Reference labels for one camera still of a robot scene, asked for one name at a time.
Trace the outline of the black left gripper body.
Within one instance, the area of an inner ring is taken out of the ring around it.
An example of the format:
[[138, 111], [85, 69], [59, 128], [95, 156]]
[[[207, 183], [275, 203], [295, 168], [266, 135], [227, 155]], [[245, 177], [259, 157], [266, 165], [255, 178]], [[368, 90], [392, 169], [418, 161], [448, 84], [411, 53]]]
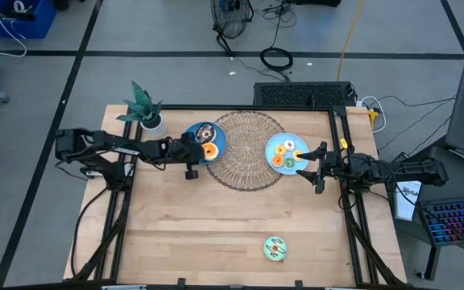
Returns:
[[193, 166], [198, 165], [204, 158], [205, 153], [202, 145], [196, 141], [196, 135], [193, 132], [185, 132], [180, 137], [181, 146], [184, 149], [184, 154], [181, 157], [186, 164], [185, 179], [195, 180], [199, 177], [199, 173]]

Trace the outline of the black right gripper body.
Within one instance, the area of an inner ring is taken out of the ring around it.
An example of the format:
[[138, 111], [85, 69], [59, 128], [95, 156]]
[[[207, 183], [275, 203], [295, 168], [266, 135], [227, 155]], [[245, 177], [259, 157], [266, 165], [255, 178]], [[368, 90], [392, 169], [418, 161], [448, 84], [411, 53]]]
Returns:
[[342, 170], [342, 162], [339, 154], [335, 151], [327, 149], [328, 144], [325, 141], [320, 143], [317, 148], [317, 160], [319, 162], [317, 169], [317, 184], [315, 188], [316, 194], [322, 194], [325, 190], [325, 178], [338, 178], [339, 172]]

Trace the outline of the large white iced donut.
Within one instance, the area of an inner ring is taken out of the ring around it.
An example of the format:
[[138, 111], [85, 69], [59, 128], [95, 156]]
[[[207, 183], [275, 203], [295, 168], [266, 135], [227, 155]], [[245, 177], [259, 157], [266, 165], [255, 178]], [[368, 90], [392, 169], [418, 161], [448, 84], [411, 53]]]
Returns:
[[204, 160], [213, 161], [219, 156], [219, 148], [216, 144], [208, 142], [203, 143], [202, 148], [204, 149]]

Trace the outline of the large chocolate donut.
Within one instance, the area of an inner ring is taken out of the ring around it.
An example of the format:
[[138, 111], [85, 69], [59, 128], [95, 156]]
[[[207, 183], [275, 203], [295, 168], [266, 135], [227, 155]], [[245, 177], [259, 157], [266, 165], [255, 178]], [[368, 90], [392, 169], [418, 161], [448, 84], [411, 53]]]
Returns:
[[212, 123], [203, 123], [201, 124], [195, 134], [195, 137], [199, 138], [210, 138], [210, 142], [213, 142], [216, 138], [216, 130]]

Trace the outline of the light blue plate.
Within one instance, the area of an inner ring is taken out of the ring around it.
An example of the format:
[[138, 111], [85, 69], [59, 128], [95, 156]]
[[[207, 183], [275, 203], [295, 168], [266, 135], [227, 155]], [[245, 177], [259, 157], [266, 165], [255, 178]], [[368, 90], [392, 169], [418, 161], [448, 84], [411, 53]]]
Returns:
[[268, 163], [268, 165], [274, 169], [276, 172], [282, 174], [282, 175], [296, 175], [296, 170], [304, 170], [309, 164], [308, 160], [303, 159], [300, 162], [296, 161], [296, 165], [292, 169], [286, 169], [284, 166], [281, 167], [274, 167], [271, 163], [272, 158], [276, 155], [275, 149], [277, 145], [284, 145], [284, 142], [286, 140], [293, 140], [295, 143], [295, 149], [293, 151], [286, 151], [286, 154], [284, 155], [284, 158], [287, 157], [292, 157], [292, 154], [295, 150], [301, 150], [303, 153], [309, 152], [309, 148], [306, 144], [306, 142], [300, 138], [297, 135], [294, 135], [292, 133], [279, 133], [276, 135], [273, 135], [268, 141], [265, 146], [265, 158]]

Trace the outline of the dark blue plate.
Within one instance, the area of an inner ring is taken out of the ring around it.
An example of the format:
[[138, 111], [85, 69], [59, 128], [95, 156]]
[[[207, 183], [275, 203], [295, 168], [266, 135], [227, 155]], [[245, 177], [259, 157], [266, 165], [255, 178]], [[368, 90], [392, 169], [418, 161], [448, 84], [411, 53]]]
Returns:
[[212, 163], [214, 163], [223, 155], [226, 149], [226, 134], [224, 130], [217, 123], [214, 123], [214, 122], [198, 122], [198, 123], [191, 125], [185, 132], [193, 132], [194, 134], [196, 134], [198, 127], [203, 123], [212, 123], [216, 130], [216, 138], [212, 143], [218, 146], [219, 156], [215, 160], [213, 160]]

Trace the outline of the round woven placemat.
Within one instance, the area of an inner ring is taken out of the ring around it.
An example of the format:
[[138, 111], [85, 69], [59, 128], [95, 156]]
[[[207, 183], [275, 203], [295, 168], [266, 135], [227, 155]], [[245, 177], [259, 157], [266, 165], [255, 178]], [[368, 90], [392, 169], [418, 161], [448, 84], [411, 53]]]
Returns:
[[265, 156], [267, 142], [284, 128], [271, 116], [239, 110], [215, 121], [226, 137], [226, 148], [218, 160], [208, 164], [208, 173], [229, 189], [254, 192], [277, 183], [282, 174], [271, 168]]

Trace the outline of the black computer case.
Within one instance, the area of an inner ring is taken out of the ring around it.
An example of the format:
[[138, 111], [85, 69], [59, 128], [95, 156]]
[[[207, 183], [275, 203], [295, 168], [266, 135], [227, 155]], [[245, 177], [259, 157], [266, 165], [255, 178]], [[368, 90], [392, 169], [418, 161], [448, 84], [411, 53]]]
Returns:
[[254, 84], [257, 106], [355, 106], [357, 97], [349, 81]]

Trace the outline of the green plant in white pot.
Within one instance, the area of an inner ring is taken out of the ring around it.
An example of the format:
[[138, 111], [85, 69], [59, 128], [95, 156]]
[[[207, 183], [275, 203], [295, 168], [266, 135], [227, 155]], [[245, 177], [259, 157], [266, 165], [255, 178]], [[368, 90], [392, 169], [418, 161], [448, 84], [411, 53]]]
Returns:
[[161, 114], [162, 102], [154, 103], [149, 93], [135, 81], [131, 82], [134, 101], [124, 100], [129, 112], [116, 117], [122, 122], [137, 122], [147, 135], [157, 138], [167, 131], [166, 123]]

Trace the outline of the white paper sheet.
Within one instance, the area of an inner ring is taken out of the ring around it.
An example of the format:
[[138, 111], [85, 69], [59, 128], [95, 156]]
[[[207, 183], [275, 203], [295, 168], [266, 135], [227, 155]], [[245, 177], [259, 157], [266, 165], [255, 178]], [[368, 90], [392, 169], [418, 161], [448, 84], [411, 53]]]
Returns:
[[421, 182], [398, 182], [394, 197], [394, 217], [407, 222], [412, 221], [415, 203], [419, 197]]

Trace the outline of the large mint green donut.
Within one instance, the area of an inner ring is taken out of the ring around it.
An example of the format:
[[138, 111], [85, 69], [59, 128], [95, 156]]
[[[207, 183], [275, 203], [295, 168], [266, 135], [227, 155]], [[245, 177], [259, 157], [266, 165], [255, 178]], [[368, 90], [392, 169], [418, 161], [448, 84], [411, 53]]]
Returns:
[[283, 261], [288, 253], [288, 245], [281, 237], [272, 236], [265, 240], [263, 253], [271, 261]]

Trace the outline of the black floor fan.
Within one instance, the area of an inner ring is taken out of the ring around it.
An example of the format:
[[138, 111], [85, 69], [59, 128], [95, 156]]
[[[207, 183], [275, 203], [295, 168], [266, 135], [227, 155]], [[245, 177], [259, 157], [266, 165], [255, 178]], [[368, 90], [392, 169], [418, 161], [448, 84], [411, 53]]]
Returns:
[[233, 56], [227, 41], [238, 38], [252, 21], [251, 0], [210, 0], [210, 9], [217, 43], [228, 56]]

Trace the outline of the black desk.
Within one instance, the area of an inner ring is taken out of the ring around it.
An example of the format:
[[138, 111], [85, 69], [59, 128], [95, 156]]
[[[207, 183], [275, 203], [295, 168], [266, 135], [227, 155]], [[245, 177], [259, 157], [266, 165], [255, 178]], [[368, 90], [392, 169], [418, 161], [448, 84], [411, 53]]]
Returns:
[[[445, 169], [449, 180], [442, 187], [433, 185], [422, 185], [418, 201], [435, 201], [450, 198], [464, 197], [464, 159], [451, 151], [434, 147], [429, 151], [429, 156], [441, 161], [445, 165]], [[411, 222], [397, 219], [396, 227], [411, 236], [418, 238], [422, 242], [430, 245], [429, 257], [426, 268], [417, 275], [427, 280], [433, 280], [439, 262], [439, 256], [442, 247], [434, 246], [421, 223], [418, 210], [414, 210]], [[461, 247], [464, 250], [464, 243], [457, 245], [448, 245]]]

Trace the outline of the backlit black keyboard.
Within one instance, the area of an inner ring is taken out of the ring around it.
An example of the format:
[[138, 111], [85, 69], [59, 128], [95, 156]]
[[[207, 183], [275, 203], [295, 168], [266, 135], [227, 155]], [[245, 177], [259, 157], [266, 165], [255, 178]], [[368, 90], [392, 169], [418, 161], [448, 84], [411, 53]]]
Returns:
[[420, 221], [434, 246], [464, 243], [464, 197], [416, 203]]

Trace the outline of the blue plastic bin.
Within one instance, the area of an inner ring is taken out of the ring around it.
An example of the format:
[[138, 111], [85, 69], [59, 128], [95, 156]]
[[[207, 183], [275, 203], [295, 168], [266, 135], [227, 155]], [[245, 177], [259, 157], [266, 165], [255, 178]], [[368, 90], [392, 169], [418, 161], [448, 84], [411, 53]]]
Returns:
[[43, 39], [55, 17], [52, 0], [0, 0], [0, 38]]

